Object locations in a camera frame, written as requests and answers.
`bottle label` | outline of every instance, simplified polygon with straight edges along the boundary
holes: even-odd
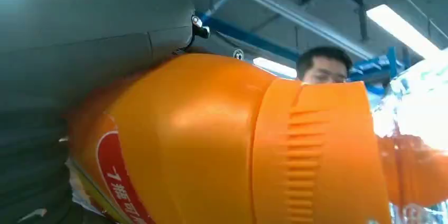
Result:
[[[135,224],[155,224],[128,176],[118,131],[107,132],[100,139],[97,160],[104,182],[122,212]]]

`orange plastic bottle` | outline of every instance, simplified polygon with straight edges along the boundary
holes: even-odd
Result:
[[[362,83],[188,54],[93,96],[70,144],[86,190],[122,223],[390,223]]]

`transparent packaging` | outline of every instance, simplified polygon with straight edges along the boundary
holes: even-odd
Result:
[[[403,72],[372,113],[392,223],[448,223],[448,59]]]

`fluorescent light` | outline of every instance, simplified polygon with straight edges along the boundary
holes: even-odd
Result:
[[[258,67],[272,72],[277,72],[291,78],[297,77],[297,71],[294,68],[284,66],[271,60],[267,60],[264,58],[255,58],[254,64]]]
[[[387,5],[379,5],[368,10],[367,16],[423,58],[440,53],[439,48]]]

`blue metal beam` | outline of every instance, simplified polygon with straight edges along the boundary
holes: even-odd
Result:
[[[208,26],[212,31],[218,31],[221,34],[245,42],[252,46],[258,47],[262,50],[269,51],[275,55],[282,56],[291,61],[296,61],[298,58],[298,52],[288,49],[286,47],[280,46],[273,42],[267,41],[258,35],[254,35],[247,31],[241,30],[231,24],[224,21],[218,20],[216,18],[207,18],[203,13],[196,12],[196,15],[203,20],[203,24]]]

